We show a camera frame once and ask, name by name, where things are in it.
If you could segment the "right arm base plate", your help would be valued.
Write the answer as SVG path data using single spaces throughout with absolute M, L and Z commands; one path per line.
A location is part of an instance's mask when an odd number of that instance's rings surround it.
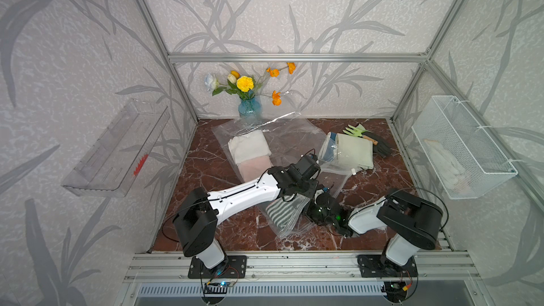
M 362 278 L 418 278 L 419 273 L 415 258 L 412 256 L 404 266 L 399 266 L 382 254 L 361 254 L 357 264 Z

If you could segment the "pink fluffy towel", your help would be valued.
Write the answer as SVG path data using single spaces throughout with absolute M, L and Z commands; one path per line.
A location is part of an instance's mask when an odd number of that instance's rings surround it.
M 238 165 L 242 181 L 248 182 L 259 178 L 263 172 L 272 167 L 269 156 L 255 157 Z

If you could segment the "cream towel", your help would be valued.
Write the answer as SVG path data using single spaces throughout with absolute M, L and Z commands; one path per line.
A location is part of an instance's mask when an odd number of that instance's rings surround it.
M 373 143 L 370 140 L 338 134 L 337 161 L 345 169 L 373 169 Z

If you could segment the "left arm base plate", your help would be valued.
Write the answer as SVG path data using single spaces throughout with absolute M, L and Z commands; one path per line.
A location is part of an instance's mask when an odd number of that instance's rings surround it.
M 246 274 L 245 255 L 227 255 L 226 259 L 213 269 L 207 268 L 197 257 L 191 259 L 188 271 L 189 279 L 243 279 Z

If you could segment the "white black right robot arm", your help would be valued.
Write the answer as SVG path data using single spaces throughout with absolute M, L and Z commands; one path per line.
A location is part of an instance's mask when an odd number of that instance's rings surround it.
M 390 228 L 395 236 L 382 251 L 378 266 L 400 269 L 419 250 L 435 248 L 442 230 L 443 210 L 405 189 L 393 189 L 378 201 L 355 209 L 344 208 L 330 194 L 322 192 L 310 201 L 305 216 L 319 226 L 331 226 L 345 238 Z

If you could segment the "clear plastic vacuum bag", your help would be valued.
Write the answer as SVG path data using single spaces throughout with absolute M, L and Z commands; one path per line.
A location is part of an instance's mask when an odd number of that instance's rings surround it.
M 235 170 L 235 173 L 241 180 L 242 177 L 238 170 L 238 165 L 235 164 L 229 152 L 228 142 L 235 136 L 244 135 L 254 130 L 261 130 L 266 138 L 271 151 L 269 158 L 272 167 L 288 167 L 292 164 L 297 164 L 305 154 L 315 154 L 318 158 L 320 148 L 327 137 L 327 134 L 320 128 L 310 123 L 309 120 L 302 118 L 300 113 L 293 110 L 284 110 L 279 116 L 274 117 L 262 114 L 259 118 L 239 118 L 224 123 L 216 127 L 213 133 L 225 151 L 227 159 Z M 345 169 L 339 166 L 337 158 L 328 163 L 321 163 L 318 159 L 318 164 L 321 170 L 315 177 L 319 182 L 317 190 L 327 188 L 330 195 L 334 198 L 338 196 L 340 189 L 346 183 L 348 177 L 357 173 L 355 169 Z M 264 214 L 268 224 L 269 218 L 265 214 L 265 208 L 271 202 L 273 201 L 254 206 L 259 208 Z M 305 216 L 307 205 L 304 207 L 290 234 L 302 232 L 316 225 Z

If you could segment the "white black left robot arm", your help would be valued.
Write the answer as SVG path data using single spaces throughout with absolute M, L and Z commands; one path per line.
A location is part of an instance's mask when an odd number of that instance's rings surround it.
M 317 188 L 317 164 L 272 167 L 259 178 L 222 191 L 191 191 L 172 223 L 185 257 L 197 257 L 209 270 L 226 264 L 227 255 L 215 239 L 217 227 L 242 211 L 285 196 L 303 196 Z

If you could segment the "blue white striped towel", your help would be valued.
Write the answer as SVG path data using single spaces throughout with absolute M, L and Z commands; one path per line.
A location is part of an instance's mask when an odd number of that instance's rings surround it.
M 325 138 L 318 155 L 321 163 L 332 162 L 337 158 L 337 133 L 329 132 Z

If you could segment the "green white striped towel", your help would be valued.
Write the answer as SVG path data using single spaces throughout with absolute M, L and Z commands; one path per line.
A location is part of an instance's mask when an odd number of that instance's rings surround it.
M 278 198 L 271 202 L 265 208 L 265 214 L 273 231 L 279 237 L 289 235 L 309 202 L 310 199 L 303 195 L 291 199 Z

